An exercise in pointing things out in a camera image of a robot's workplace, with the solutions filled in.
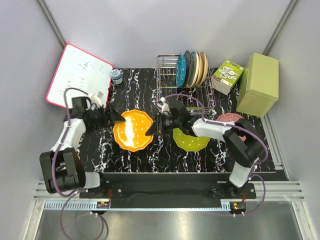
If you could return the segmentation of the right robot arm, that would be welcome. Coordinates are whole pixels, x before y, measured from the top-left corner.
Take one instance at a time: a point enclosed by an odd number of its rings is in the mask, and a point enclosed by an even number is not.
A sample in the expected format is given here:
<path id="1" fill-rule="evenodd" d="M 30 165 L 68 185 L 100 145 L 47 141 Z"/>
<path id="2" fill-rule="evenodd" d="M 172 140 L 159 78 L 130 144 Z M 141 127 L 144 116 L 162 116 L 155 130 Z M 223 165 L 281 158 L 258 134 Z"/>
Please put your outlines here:
<path id="1" fill-rule="evenodd" d="M 160 110 L 145 135 L 169 134 L 178 128 L 187 136 L 208 137 L 224 142 L 234 159 L 234 165 L 228 182 L 219 190 L 220 196 L 236 199 L 243 195 L 254 164 L 267 151 L 253 126 L 244 118 L 222 122 L 192 115 L 179 100 L 169 104 L 162 97 L 157 106 Z"/>

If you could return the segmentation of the blue polka dot plate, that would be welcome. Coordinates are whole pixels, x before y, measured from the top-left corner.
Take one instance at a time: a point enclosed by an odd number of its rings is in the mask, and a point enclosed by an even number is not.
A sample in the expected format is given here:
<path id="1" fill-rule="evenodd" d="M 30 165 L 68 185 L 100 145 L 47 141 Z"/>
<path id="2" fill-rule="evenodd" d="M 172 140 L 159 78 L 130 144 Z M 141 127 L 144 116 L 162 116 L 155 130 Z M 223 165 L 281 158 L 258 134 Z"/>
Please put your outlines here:
<path id="1" fill-rule="evenodd" d="M 187 61 L 186 57 L 183 54 L 180 54 L 176 63 L 176 87 L 181 88 L 186 80 L 186 72 L 187 72 Z"/>

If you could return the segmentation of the orange polka dot plate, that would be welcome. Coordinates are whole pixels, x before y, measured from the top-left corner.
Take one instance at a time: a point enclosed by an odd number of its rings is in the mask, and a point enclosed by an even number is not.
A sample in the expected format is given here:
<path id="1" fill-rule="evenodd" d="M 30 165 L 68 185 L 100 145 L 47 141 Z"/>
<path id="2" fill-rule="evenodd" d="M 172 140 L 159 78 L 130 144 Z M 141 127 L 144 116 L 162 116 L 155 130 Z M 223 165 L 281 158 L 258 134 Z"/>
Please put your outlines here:
<path id="1" fill-rule="evenodd" d="M 145 149 L 152 141 L 152 135 L 146 135 L 147 130 L 153 124 L 152 118 L 138 109 L 125 111 L 121 114 L 125 119 L 117 122 L 113 127 L 115 142 L 123 149 L 137 152 Z"/>

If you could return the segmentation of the lime green polka dot plate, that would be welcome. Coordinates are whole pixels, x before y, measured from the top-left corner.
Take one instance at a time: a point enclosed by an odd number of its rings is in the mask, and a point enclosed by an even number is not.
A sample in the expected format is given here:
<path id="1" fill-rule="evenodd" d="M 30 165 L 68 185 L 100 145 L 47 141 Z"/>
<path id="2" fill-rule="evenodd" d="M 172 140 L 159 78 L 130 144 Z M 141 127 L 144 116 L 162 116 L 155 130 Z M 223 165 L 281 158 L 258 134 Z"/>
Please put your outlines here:
<path id="1" fill-rule="evenodd" d="M 207 147 L 209 137 L 205 136 L 191 136 L 184 134 L 179 128 L 173 129 L 173 140 L 176 145 L 186 152 L 198 152 Z"/>

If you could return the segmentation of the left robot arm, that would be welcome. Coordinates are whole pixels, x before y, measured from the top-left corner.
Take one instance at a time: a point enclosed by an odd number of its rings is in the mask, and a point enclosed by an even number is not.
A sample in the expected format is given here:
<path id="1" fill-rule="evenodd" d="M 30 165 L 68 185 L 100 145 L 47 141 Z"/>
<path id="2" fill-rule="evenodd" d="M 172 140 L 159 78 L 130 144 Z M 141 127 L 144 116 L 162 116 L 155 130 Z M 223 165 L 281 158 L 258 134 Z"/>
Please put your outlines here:
<path id="1" fill-rule="evenodd" d="M 46 190 L 50 194 L 79 189 L 90 189 L 97 198 L 108 193 L 108 186 L 101 173 L 86 172 L 77 154 L 80 140 L 90 133 L 116 123 L 124 123 L 112 105 L 104 107 L 91 97 L 72 98 L 72 107 L 63 122 L 63 131 L 57 143 L 39 156 Z"/>

